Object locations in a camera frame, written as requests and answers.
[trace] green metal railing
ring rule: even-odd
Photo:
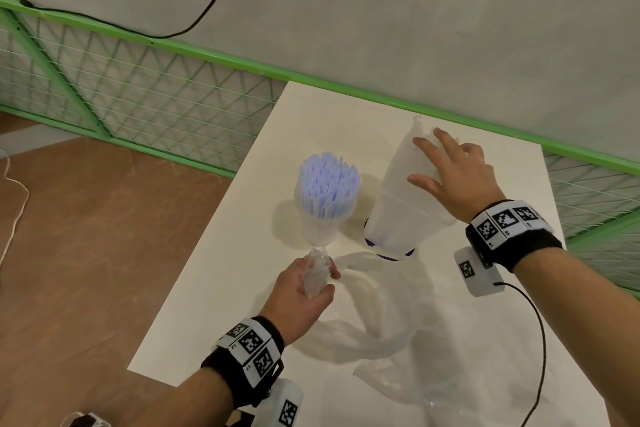
[[[616,251],[640,225],[640,163],[14,0],[0,7],[0,110],[228,177],[287,81],[528,140],[545,151],[568,247],[640,289],[640,264]],[[615,273],[611,253],[626,260]]]

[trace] left hand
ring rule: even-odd
[[[307,269],[307,259],[294,260],[287,269],[280,272],[275,286],[260,310],[259,316],[269,319],[282,335],[288,346],[300,339],[320,317],[331,302],[335,286],[328,284],[317,297],[309,299],[305,293],[303,277]],[[339,279],[340,272],[331,262],[331,278]]]

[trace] forearm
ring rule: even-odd
[[[220,375],[201,368],[153,402],[131,427],[221,427],[233,407],[231,391]]]
[[[640,305],[559,248],[527,255],[515,275],[599,393],[640,424]]]

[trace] hand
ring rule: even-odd
[[[436,128],[434,135],[442,143],[445,152],[427,139],[416,137],[413,143],[424,152],[440,173],[442,183],[411,174],[407,180],[433,195],[455,218],[470,223],[489,204],[505,199],[495,181],[493,167],[484,163],[482,147],[462,144],[444,130]]]
[[[317,321],[323,310],[333,302],[335,293],[333,284],[324,286],[320,294],[313,299],[307,297],[303,283],[305,269],[307,269],[307,259],[296,259],[286,270],[280,272],[259,314],[276,326],[285,346],[300,339]],[[340,272],[333,261],[331,278],[340,278]]]

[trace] plastic cup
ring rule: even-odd
[[[311,246],[327,246],[333,242],[335,237],[338,236],[340,225],[351,217],[356,205],[356,200],[354,198],[351,208],[342,216],[339,216],[338,218],[316,218],[302,208],[300,203],[300,194],[297,187],[294,191],[293,200],[296,203],[298,215],[300,216],[300,229],[302,236]]]

